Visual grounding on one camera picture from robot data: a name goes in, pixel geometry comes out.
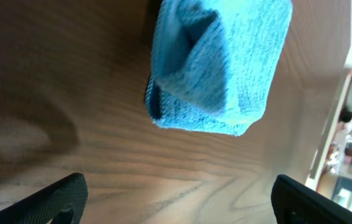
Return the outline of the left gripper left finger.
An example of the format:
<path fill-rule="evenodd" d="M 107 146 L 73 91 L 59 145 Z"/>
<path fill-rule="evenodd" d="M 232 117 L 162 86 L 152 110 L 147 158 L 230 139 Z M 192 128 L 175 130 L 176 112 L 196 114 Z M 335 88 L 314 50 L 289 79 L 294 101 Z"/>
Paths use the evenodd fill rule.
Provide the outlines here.
<path fill-rule="evenodd" d="M 83 174 L 73 173 L 0 211 L 0 224 L 79 224 L 88 199 Z"/>

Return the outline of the blue cloth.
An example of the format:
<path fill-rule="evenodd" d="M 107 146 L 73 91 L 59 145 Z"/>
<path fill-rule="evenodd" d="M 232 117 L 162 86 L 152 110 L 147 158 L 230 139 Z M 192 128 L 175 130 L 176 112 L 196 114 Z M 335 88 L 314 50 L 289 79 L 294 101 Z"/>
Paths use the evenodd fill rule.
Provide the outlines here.
<path fill-rule="evenodd" d="M 243 135 L 263 117 L 291 0 L 164 0 L 145 103 L 161 128 Z"/>

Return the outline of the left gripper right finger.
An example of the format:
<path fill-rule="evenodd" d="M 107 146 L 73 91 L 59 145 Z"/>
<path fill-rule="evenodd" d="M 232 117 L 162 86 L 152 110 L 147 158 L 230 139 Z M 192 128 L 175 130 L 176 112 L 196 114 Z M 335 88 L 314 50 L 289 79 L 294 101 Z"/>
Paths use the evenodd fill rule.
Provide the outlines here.
<path fill-rule="evenodd" d="M 271 192 L 277 224 L 352 224 L 352 212 L 287 175 L 277 176 Z"/>

